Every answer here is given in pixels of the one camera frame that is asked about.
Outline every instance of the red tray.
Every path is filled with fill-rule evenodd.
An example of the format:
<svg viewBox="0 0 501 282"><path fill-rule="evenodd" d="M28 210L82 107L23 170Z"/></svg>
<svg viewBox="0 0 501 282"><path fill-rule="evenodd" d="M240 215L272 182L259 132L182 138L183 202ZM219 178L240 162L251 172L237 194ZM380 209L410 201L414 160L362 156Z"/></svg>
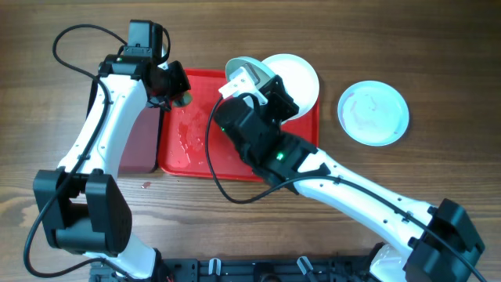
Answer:
<svg viewBox="0 0 501 282"><path fill-rule="evenodd" d="M158 165L172 175L211 178L205 158L204 142L207 119L218 100L218 90L226 84L220 70L186 69L193 101L183 108L172 108L164 115ZM319 103L303 117L288 121L283 130L319 145ZM212 121L209 150L216 175L221 179L261 181L244 164L231 140Z"/></svg>

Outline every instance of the wooden table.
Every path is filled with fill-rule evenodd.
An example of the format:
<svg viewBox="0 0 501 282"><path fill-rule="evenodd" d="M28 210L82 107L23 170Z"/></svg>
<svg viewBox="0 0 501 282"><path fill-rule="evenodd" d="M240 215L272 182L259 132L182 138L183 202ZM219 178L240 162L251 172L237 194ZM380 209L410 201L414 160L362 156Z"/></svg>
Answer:
<svg viewBox="0 0 501 282"><path fill-rule="evenodd" d="M321 81L320 146L398 193L462 204L487 246L479 270L501 278L500 2L37 2L0 4L0 280L35 280L21 256L38 214L32 180L39 169L57 166L85 120L90 81L52 58L52 41L79 23L126 38L130 19L163 24L173 41L171 58L185 67L223 69L236 56L280 52L305 58ZM95 73L118 47L104 33L80 30L61 41L59 52ZM340 127L337 101L363 80L387 82L409 104L409 131L395 145L364 146ZM145 181L152 183L146 190ZM381 240L340 212L286 190L241 206L206 179L157 171L121 175L118 182L134 214L133 231L166 258L365 254ZM265 188L224 185L237 198ZM41 271L83 259L50 249L41 231L31 254ZM87 277L82 269L56 280Z"/></svg>

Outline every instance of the small red object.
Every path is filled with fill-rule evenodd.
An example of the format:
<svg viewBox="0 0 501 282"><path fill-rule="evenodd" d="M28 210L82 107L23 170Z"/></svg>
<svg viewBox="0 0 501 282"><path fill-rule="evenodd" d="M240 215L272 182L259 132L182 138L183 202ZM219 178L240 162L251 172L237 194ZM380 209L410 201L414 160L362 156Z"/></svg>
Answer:
<svg viewBox="0 0 501 282"><path fill-rule="evenodd" d="M185 69L193 101L187 107L173 107L164 115L161 130L158 165L172 175L212 178L205 157L207 119L221 96L219 89L226 84L224 71ZM319 145L319 102L304 116L288 121L283 131L298 135ZM244 164L231 140L216 125L211 124L209 151L216 175L220 179L261 181L251 167Z"/></svg>

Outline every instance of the white plate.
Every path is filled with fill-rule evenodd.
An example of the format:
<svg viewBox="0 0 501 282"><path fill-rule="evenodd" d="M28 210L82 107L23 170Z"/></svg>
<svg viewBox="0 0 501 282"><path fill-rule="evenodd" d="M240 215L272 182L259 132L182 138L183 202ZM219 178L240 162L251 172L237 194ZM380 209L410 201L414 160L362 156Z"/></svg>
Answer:
<svg viewBox="0 0 501 282"><path fill-rule="evenodd" d="M409 125L409 108L402 95L379 81L350 86L339 99L337 117L356 141L384 146L398 140Z"/></svg>
<svg viewBox="0 0 501 282"><path fill-rule="evenodd" d="M299 56L278 54L263 60L275 74L278 74L287 93L299 106L299 112L289 118L293 120L308 113L319 98L319 78L312 65Z"/></svg>

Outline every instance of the green light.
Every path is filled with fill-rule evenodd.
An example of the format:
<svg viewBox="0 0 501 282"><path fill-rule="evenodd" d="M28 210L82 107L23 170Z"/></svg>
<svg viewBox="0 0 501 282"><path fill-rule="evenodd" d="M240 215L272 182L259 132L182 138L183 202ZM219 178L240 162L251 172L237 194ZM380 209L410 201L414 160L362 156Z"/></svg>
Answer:
<svg viewBox="0 0 501 282"><path fill-rule="evenodd" d="M284 155L282 152L279 152L277 155L276 155L276 159L281 161L283 159Z"/></svg>

